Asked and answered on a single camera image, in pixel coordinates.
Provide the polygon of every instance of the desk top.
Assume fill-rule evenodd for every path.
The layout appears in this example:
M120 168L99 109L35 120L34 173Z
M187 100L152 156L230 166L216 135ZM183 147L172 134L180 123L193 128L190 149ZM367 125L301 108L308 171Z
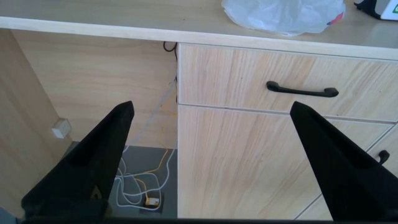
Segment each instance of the desk top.
M346 6L342 21L296 37L242 28L221 0L0 0L0 27L398 60L398 22Z

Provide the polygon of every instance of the wooden desk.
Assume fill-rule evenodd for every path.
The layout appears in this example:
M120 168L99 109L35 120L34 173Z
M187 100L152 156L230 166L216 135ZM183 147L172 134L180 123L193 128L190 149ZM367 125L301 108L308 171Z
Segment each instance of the wooden desk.
M1 0L1 206L21 216L23 195L116 104L133 101L136 136L178 73L178 106L171 96L133 145L178 138L179 217L330 218L291 104L374 157L395 155L398 121L398 23L346 5L321 34L283 37L237 26L220 0ZM178 64L162 41L179 43ZM274 93L267 81L340 93ZM51 133L59 117L72 124L66 139Z

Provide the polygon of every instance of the white cable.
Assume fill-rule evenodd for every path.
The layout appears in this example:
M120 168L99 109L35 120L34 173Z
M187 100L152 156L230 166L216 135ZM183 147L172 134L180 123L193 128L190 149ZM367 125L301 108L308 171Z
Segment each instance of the white cable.
M164 102L164 101L168 98L168 96L171 94L171 92L172 92L172 90L173 90L173 86L174 86L174 82L172 82L170 88L169 88L169 89L167 90L167 92L162 96L162 99L160 100L160 102L159 102L158 105L156 106L155 110L152 112L152 114L151 114L151 115L149 116L149 118L147 119L147 121L146 121L144 127L140 130L140 132L137 134L137 136L136 136L134 139L130 140L129 143L126 145L126 147L125 147L124 150L123 150L123 153L125 153L125 152L128 150L129 145L133 144L133 142L137 141L137 140L142 136L142 134L144 133L144 131L147 129L149 123L153 120L153 118L154 118L156 112L159 110L159 108L162 106L163 102ZM169 156L169 158L167 159L167 162L166 162L167 176L166 176L166 179L165 179L164 183L162 184L162 186L160 186L159 180L158 180L157 176L156 176L155 174L153 174L153 173L127 174L127 173L126 173L126 171L127 171L126 163L125 163L124 159L121 158L121 162L123 163L123 166L124 166L124 172L121 172L121 170L118 168L118 171L121 173L121 175L120 175L120 176L117 175L117 176L115 177L115 180L116 180L116 179L119 180L118 187L117 187L117 189L116 189L116 205L118 205L119 207L134 207L134 208L140 208L140 209L151 210L151 211L154 211L154 210L159 209L159 208L160 208L160 205L161 205L161 203L162 203L162 192L161 192L161 189L164 187L164 185L167 183L167 181L168 181L168 179L169 179L169 175L170 175L169 161L170 161L171 157L173 156L173 153L174 153L174 149L172 150L172 153L171 153L171 155ZM155 177L155 179L156 179L158 188L157 188L157 189L150 189L150 190L146 190L145 192L142 192L142 191L141 191L141 188L140 188L140 186L139 186L139 184L138 184L138 182L137 182L137 180L134 178L134 177L137 176L137 175L153 175L153 176ZM137 187L138 187L138 189L139 189L139 193L138 193L138 194L131 195L131 194L127 194L127 193L124 192L124 178L125 178L125 177L132 177L132 179L134 180L134 182L136 183L136 185L137 185ZM119 186L120 186L120 185L121 185L121 189L122 189L122 196L124 197L124 199L125 199L128 203L130 203L129 205L120 205L120 204L119 204ZM150 192L150 191L155 191L155 190L159 190L159 205L158 205L157 208L145 208L145 207L137 206L137 204L141 202L141 200L142 200L142 195L143 195L143 194L146 194L146 193L148 193L148 192ZM132 201L130 201L130 200L126 197L126 195L128 195L128 196L140 196L140 199L139 199L138 202L132 202Z
M126 147L123 150L123 153L127 151L127 149L129 148L130 145L133 144L133 142L137 141L142 134L144 134L144 131L148 128L149 123L152 121L152 119L154 119L155 114L157 113L157 111L159 110L159 108L162 106L162 103L164 101L167 100L167 98L169 97L169 95L171 94L172 90L173 90L173 86L174 86L174 82L172 82L172 84L170 85L170 88L167 90L167 92L162 96L162 99L160 100L160 102L157 104L157 106L155 107L155 110L152 112L152 114L150 114L149 118L147 119L147 121L145 122L144 127L141 129L141 131L137 134L137 136L130 140L129 143L126 145Z
M118 171L120 172L120 174L121 174L121 178L119 177L119 176L116 176L115 177L115 180L116 179L119 179L120 180L120 183L122 184L122 189L124 189L124 177L123 177L123 173L122 173L122 171L118 168ZM136 183L136 185L137 185L137 187L138 187L138 189L139 189L139 191L141 192L141 188L139 187L139 184L138 184L138 182L137 182L137 180L135 179L135 178L132 178L133 179L133 181ZM116 189L116 203L118 203L118 198L119 198L119 184L118 184L118 188ZM140 204L141 203L141 200L142 200L142 195L140 195L139 196L139 200L138 200L138 202L132 202L132 201L130 201L129 199L127 199L126 198L126 196L124 196L124 198L129 202L129 203L131 203L132 205L138 205L138 204Z
M159 186L159 180L158 180L158 178L157 178L157 176L156 176L155 174L153 174L153 173L143 173L143 174L136 174L136 175L130 175L130 176L134 179L134 177L137 176L137 175L153 175L153 176L155 177L155 179L156 179L157 185ZM127 194L123 192L124 186L123 186L123 182L121 181L121 178L120 178L120 177L117 177L117 178L115 178L115 179L119 179L119 180L120 180L120 181L119 181L119 184L118 184L118 187L117 187L117 189L116 189L116 205L118 205L119 207L133 207L133 208L140 208L140 209L149 210L149 211L155 211L155 210L158 210L158 209L160 208L160 205L162 204L162 192L161 192L160 189L159 189L159 205L158 205L156 208L141 207L141 206L137 206L136 203L132 203L132 202L126 197ZM122 183L122 196L124 197L124 199L125 199L127 202L130 203L129 205L121 205L121 204L119 204L119 200L118 200L119 196L118 196L118 195L119 195L119 186L120 186L120 183Z
M156 188L156 189L149 189L149 190L140 192L140 193L138 193L138 194L127 194L127 193L124 193L124 194L126 194L126 195L128 195L128 196L138 196L138 195L142 195L142 194L144 194L144 193L148 193L148 192L151 192L151 191L155 191L155 190L160 190L160 189L162 189L162 188L164 187L164 185L167 183L167 180L169 179L169 175L170 175L169 162L170 162L170 159L171 159L172 156L173 156L173 153L174 153L175 149L172 149L172 150L173 150L173 151L172 151L171 155L169 156L169 158L167 159L167 162L166 162L167 176L166 176L166 179L164 180L164 183L163 183L160 187L158 187L158 188ZM139 175L139 174L127 174L127 175L124 175L124 177L134 177L135 175Z

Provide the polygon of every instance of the drawer handle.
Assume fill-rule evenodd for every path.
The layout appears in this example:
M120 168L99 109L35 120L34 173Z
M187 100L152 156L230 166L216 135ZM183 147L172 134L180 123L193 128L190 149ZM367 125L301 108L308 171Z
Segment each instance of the drawer handle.
M308 96L322 96L322 97L335 97L338 95L336 88L326 88L323 92L303 91L303 90L292 90L290 88L280 87L277 82L268 81L267 89L278 93L293 93Z
M380 157L380 164L383 164L388 160L388 158L390 158L390 154L386 150L383 150L379 152L379 157Z

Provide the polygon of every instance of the cable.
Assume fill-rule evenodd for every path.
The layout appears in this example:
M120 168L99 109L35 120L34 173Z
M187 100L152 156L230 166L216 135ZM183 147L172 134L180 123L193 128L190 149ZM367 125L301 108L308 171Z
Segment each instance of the cable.
M160 187L158 187L156 189L149 189L149 190L143 191L143 192L138 193L138 194L128 194L128 193L124 193L124 194L126 194L128 196L138 196L138 195L142 195L142 194L144 194L146 192L151 192L151 191L162 189L164 187L164 185L167 183L168 179L169 179L169 175L170 175L169 162L170 162L171 157L173 157L174 151L175 151L175 149L172 149L172 153L169 156L169 158L167 159L167 162L166 162L167 175L166 175L166 179L164 180L164 183ZM124 175L124 177L133 177L135 175L141 175L141 174L126 174L126 175Z
M121 170L120 170L119 168L118 168L118 171L120 172L121 176L116 175L116 177L115 177L114 179L115 179L115 180L116 180L116 179L119 179L119 180L121 181L121 183L122 183L122 188L124 188L124 181L123 181L123 180L124 180L124 177L123 177L123 173L121 172ZM140 187L139 187L139 185L138 185L138 183L137 183L137 180L136 180L136 179L133 179L133 180L134 180L134 182L136 183L136 185L137 185L139 191L141 192L141 189L140 189ZM116 189L116 203L118 202L118 197L119 197L118 189ZM139 195L139 200L138 200L138 202L132 202L132 201L130 201L130 200L127 199L127 201L128 201L129 203L133 204L133 205L138 205L139 203L141 203L141 200L142 200L142 194Z
M140 179L138 179L138 178L134 178L134 180L138 180L140 183L142 183L142 184L144 185L144 190L147 190L147 185L145 184L144 181L142 181L142 180L140 180ZM146 199L146 201L149 200L148 193L145 193L145 199Z
M174 51L175 61L176 61L177 64L178 64L177 44L178 44L178 42L176 42L176 43L174 44L174 47L171 48L171 49L169 50L169 49L166 48L166 41L163 41L163 49L164 49L165 51L167 51L167 52L172 52L172 51ZM177 76L175 76L174 81L175 81L175 89L177 90L177 82L178 82Z
M157 111L159 110L159 108L162 106L162 103L163 103L165 100L167 100L167 97L171 94L171 92L172 92L172 90L173 90L173 86L174 86L174 83L172 83L172 84L170 85L170 88L169 88L169 89L166 91L166 93L162 96L162 99L160 99L160 102L156 105L155 110L152 112L152 114L150 114L149 118L148 118L147 121L145 122L145 125L144 125L144 127L141 129L141 131L137 134L137 136L136 136L134 139L130 140L130 141L127 143L126 147L125 147L124 150L123 150L123 153L125 153L125 152L127 151L127 149L129 148L129 146L132 145L133 142L137 141L137 140L142 136L142 134L144 134L144 131L148 128L149 123L154 119L154 116L155 116L155 114L157 113Z
M139 139L139 137L143 134L143 132L145 131L145 129L148 127L150 121L153 119L155 113L157 112L157 110L158 110L159 108L161 108L164 112L166 112L166 113L169 114L169 115L176 115L176 113L172 113L172 112L167 111L167 110L165 110L165 109L163 108L163 104L166 103L166 102L168 101L168 99L170 99L170 97L168 97L166 100L164 100L164 98L165 98L167 95L170 95L169 91L162 97L162 99L161 99L161 101L159 102L159 104L157 105L156 109L155 109L154 112L150 115L149 119L146 121L146 124L144 125L144 128L143 128L143 129L139 132L139 134L138 134L132 141L130 141L130 142L133 142L133 141L136 141L137 139ZM167 125L167 123L169 122L169 120L170 120L171 117L172 117L172 116L169 116L169 117L167 118L167 120L163 123L163 125L162 125L162 133L164 133L164 127ZM118 183L117 191L116 191L116 196L117 196L116 204L117 204L118 206L120 206L120 207L135 207L135 208L141 208L141 209L145 209L145 210L157 210L157 209L160 207L160 204L161 204L161 189L164 187L164 185L167 183L167 181L168 181L168 179L169 179L169 175L170 175L169 161L170 161L170 158L173 156L174 151L172 152L172 154L170 155L169 159L167 160L167 164L166 164L166 166L167 166L167 176L166 176L165 182L162 184L162 186L160 186L160 185L159 185L159 180L157 179L157 176L156 176L155 174L152 174L151 172L155 172L155 171L157 171L157 170L160 169L160 167L161 167L161 165L162 165L162 163L163 163L163 161L164 161L164 158L166 157L167 152L168 152L169 149L167 149L159 140L158 140L158 143L161 144L161 145L166 149L166 151L165 151L165 154L163 155L162 159L160 160L160 164L159 164L158 168L156 168L156 169L148 170L148 171L145 171L145 172L140 173L140 174L126 174L126 169L127 169L126 163L125 163L124 159L121 158L121 162L123 163L123 166L124 166L124 172L121 172L121 170L118 168L118 171L121 173L121 175L120 175L120 176L117 175L116 178L115 178L115 180L116 180L116 179L120 180L119 183ZM126 146L126 148L123 150L123 152L126 152L127 149L128 149L128 146ZM154 175L154 176L155 176L156 181L157 181L157 185L158 185L158 189L150 189L150 190L147 190L147 187L146 187L145 182L142 181L142 180L140 180L140 179L138 179L138 178L135 178L135 176L137 176L137 175L144 175L144 174L149 174L149 175ZM138 195L140 196L140 200L139 200L138 202L136 202L136 203L130 201L130 200L126 197L126 195L130 196L130 194L124 193L124 178L125 178L125 177L132 177L133 180L135 181L135 183L136 183L138 189L139 189ZM138 180L139 182L141 182L141 183L144 185L144 189L145 189L144 192L141 192L141 188L139 187L139 184L137 183L137 180ZM118 195L119 195L119 186L120 186L120 185L122 185L122 195L123 195L124 199L125 199L127 202L130 203L130 205L120 205L120 204L119 204L119 202L118 202ZM147 193L150 192L150 191L154 191L154 190L159 190L159 197L160 197L160 199L159 199L159 205L158 205L157 208L146 208L146 207L136 206L138 203L141 202L141 200L142 200L142 194L145 194L145 195L146 195L146 200L148 201L149 198L148 198Z
M170 50L166 48L166 41L163 41L163 49L167 52L172 52L174 51L174 55L175 55L175 60L178 62L178 58L177 58L177 42L174 44L174 47L171 48Z
M155 177L155 179L156 179L157 185L159 186L159 180L158 180L158 178L157 178L157 176L155 174L148 173L148 174L136 174L136 175L153 175ZM119 186L122 185L122 190L124 190L124 182L122 181L124 177L125 176L123 176L123 175L121 176L121 178L119 176L115 177L115 180L116 179L120 180L119 183L118 183L118 187L116 188L116 205L118 205L119 207L134 207L134 208L140 208L140 209L150 210L150 211L155 211L155 210L160 208L160 205L162 203L162 192L160 190L159 190L159 205L156 208L146 208L146 207L137 206L136 204L138 204L139 202L138 203L134 203L134 202L130 201L126 197L127 194L124 193L124 192L122 192L122 196L127 202L130 203L130 205L121 205L121 204L119 204L119 200L118 200L118 197L119 197L118 196L119 195Z

